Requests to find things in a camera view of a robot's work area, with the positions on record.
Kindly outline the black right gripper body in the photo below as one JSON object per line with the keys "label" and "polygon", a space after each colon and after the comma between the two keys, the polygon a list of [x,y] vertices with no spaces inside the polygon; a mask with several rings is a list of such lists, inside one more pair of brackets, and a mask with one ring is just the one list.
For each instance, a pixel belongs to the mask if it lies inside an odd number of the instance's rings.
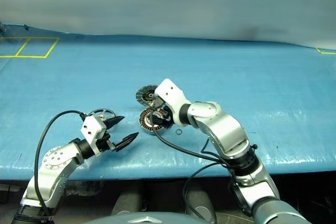
{"label": "black right gripper body", "polygon": [[167,105],[163,107],[163,111],[165,112],[165,116],[162,121],[162,126],[166,129],[170,129],[174,124],[173,113]]}

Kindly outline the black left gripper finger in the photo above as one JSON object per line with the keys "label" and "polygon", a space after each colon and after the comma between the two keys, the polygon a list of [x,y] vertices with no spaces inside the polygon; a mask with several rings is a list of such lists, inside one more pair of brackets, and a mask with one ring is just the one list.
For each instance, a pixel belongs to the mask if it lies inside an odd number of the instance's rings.
{"label": "black left gripper finger", "polygon": [[132,133],[132,134],[124,137],[121,142],[119,142],[118,144],[115,145],[114,151],[118,152],[118,151],[124,149],[125,147],[130,145],[137,138],[138,135],[139,135],[139,133],[135,132],[135,133]]}
{"label": "black left gripper finger", "polygon": [[111,117],[111,118],[104,120],[103,123],[106,126],[106,130],[111,129],[112,127],[117,125],[119,122],[121,122],[124,118],[125,118],[124,116],[115,116],[115,117]]}

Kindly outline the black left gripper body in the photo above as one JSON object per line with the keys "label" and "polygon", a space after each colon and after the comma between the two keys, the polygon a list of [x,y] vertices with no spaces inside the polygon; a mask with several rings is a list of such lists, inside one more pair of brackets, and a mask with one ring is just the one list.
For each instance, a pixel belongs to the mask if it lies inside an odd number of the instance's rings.
{"label": "black left gripper body", "polygon": [[117,151],[117,145],[111,140],[111,135],[105,131],[103,137],[96,141],[96,146],[100,153],[105,151]]}

